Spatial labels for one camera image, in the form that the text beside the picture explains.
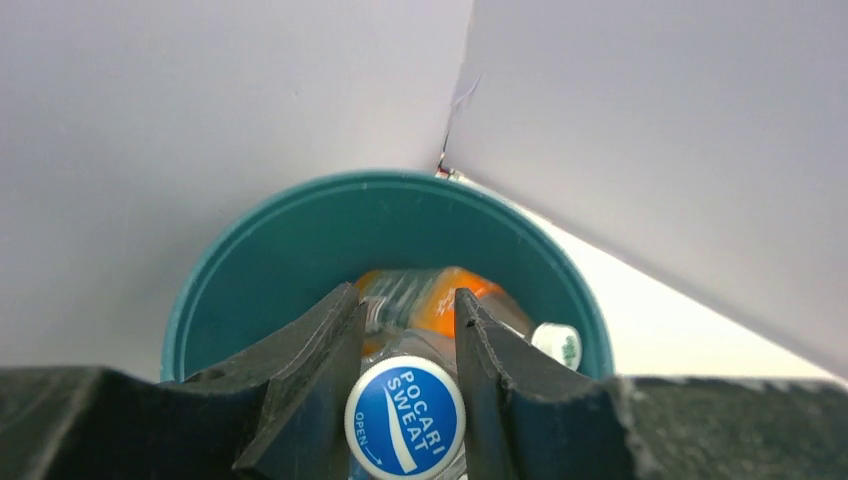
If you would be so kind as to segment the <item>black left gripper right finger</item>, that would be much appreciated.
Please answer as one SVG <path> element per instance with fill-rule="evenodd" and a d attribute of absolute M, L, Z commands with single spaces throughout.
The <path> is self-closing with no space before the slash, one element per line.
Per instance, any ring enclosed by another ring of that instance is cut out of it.
<path fill-rule="evenodd" d="M 555 362 L 456 293 L 472 479 L 843 479 L 847 392 L 828 381 L 617 376 Z"/>

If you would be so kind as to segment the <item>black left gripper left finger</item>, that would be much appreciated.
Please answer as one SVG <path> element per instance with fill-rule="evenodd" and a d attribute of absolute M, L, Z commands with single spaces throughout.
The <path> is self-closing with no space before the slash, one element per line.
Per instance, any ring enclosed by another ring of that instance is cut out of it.
<path fill-rule="evenodd" d="M 366 308 L 350 284 L 183 382 L 97 366 L 1 372 L 5 479 L 344 479 Z"/>

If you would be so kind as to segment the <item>clear bottle blue cap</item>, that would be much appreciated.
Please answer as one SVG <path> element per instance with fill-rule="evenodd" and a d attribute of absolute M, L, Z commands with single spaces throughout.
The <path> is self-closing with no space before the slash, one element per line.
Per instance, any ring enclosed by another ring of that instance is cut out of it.
<path fill-rule="evenodd" d="M 465 479 L 455 341 L 410 329 L 364 356 L 345 407 L 350 479 Z"/>

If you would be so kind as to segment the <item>large orange label bottle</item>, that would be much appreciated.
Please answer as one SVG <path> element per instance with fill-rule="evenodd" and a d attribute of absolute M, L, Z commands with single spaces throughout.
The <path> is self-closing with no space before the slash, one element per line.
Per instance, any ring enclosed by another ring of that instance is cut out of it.
<path fill-rule="evenodd" d="M 493 319 L 565 367 L 576 370 L 583 348 L 570 325 L 539 323 L 496 283 L 460 267 L 372 270 L 355 282 L 367 305 L 363 353 L 373 354 L 408 329 L 455 336 L 455 291 L 466 288 Z"/>

